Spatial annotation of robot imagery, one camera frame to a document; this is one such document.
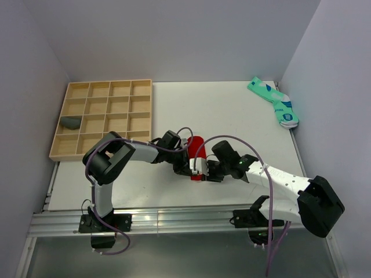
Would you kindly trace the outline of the grey sock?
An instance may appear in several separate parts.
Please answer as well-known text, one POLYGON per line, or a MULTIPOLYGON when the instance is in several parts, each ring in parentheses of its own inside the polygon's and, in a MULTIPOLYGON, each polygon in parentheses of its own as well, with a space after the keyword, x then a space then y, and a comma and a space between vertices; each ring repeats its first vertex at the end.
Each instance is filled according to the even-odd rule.
POLYGON ((77 130, 80 129, 82 122, 81 117, 73 117, 73 116, 62 116, 60 118, 60 124, 69 130, 77 130))

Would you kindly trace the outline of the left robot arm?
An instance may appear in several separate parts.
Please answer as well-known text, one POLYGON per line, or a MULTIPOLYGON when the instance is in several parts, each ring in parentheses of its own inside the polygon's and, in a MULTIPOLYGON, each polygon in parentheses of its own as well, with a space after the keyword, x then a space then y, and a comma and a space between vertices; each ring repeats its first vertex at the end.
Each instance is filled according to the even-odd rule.
POLYGON ((128 162, 167 162, 176 169, 186 169, 190 175, 188 148, 192 142, 192 137, 189 140, 180 138, 171 130, 163 137, 147 142, 123 138, 115 131, 104 135, 82 159, 86 178, 92 185, 89 209, 93 215, 92 225, 99 231, 107 231, 114 225, 112 187, 128 162))

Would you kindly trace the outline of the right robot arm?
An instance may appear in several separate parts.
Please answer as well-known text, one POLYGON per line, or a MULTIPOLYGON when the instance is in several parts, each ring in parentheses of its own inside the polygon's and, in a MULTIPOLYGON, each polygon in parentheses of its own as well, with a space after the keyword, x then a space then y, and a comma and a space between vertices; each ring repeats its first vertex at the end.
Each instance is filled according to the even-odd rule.
POLYGON ((301 177, 262 164, 256 156, 239 155, 226 140, 217 143, 212 151, 216 160, 197 164, 207 180, 221 182, 230 175, 279 195, 277 200, 261 195, 249 209, 235 210, 231 222, 236 228, 276 227, 292 222, 324 238, 345 212, 340 198, 321 176, 301 177))

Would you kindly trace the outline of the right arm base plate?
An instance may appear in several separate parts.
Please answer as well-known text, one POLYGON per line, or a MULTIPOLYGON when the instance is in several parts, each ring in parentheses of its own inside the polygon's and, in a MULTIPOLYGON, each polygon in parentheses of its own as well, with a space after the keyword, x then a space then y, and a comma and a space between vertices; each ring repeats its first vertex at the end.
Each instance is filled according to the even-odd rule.
POLYGON ((229 220, 235 228, 268 228, 268 218, 260 211, 249 209, 234 210, 229 220))

